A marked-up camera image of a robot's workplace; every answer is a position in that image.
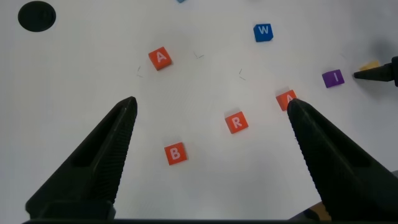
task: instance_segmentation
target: blue letter block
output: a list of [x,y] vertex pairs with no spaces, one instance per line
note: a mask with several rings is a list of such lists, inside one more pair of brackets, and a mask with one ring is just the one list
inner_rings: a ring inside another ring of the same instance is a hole
[[270,41],[274,38],[272,33],[271,24],[257,24],[253,28],[256,42]]

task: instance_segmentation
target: block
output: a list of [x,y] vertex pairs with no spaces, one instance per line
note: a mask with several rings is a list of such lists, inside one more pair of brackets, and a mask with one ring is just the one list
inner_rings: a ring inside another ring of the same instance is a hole
[[172,64],[172,59],[164,47],[149,53],[149,58],[158,71]]
[[225,118],[225,121],[228,125],[229,131],[231,131],[231,134],[237,133],[249,127],[242,111]]
[[166,157],[170,166],[187,160],[187,155],[182,142],[172,146],[167,146],[164,148],[164,150],[166,152]]
[[287,110],[287,105],[289,104],[289,102],[296,98],[297,98],[297,96],[294,93],[294,91],[289,90],[286,93],[277,96],[276,100],[278,101],[279,106],[282,109],[282,111],[285,111],[285,110]]
[[362,66],[359,71],[365,71],[365,70],[369,70],[372,68],[377,68],[380,67],[379,61],[378,60],[374,60],[372,62],[369,62],[368,64]]
[[322,77],[323,81],[325,81],[326,88],[344,83],[343,74],[341,74],[340,70],[326,72]]
[[271,24],[257,24],[253,28],[256,42],[270,41],[274,38]]

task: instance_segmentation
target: yellow block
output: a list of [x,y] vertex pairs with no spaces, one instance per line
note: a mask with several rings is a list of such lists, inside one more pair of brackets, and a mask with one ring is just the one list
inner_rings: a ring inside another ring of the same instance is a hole
[[377,68],[379,66],[380,66],[379,65],[379,61],[378,60],[374,60],[372,62],[369,62],[365,66],[361,67],[359,70],[360,71],[364,71],[364,70],[368,70],[368,69],[372,69],[372,68]]

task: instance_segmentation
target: black circle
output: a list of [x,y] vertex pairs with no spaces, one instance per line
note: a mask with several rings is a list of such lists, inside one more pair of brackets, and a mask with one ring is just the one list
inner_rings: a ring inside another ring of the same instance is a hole
[[19,24],[32,32],[42,32],[52,27],[57,15],[54,8],[43,1],[25,4],[18,13]]

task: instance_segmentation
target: white table surface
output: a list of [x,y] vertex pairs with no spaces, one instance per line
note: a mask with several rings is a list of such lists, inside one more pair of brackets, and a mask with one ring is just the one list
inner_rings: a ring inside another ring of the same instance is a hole
[[[117,218],[287,219],[319,202],[275,99],[287,86],[398,169],[398,88],[351,76],[398,55],[396,0],[47,1],[57,21],[41,33],[17,21],[26,2],[0,1],[2,223],[28,219],[30,196],[128,96],[138,116]],[[273,41],[254,41],[257,23]],[[174,64],[157,72],[159,47]],[[326,89],[334,69],[345,84]],[[232,135],[224,114],[237,108],[249,128]],[[189,160],[169,166],[175,139]]]

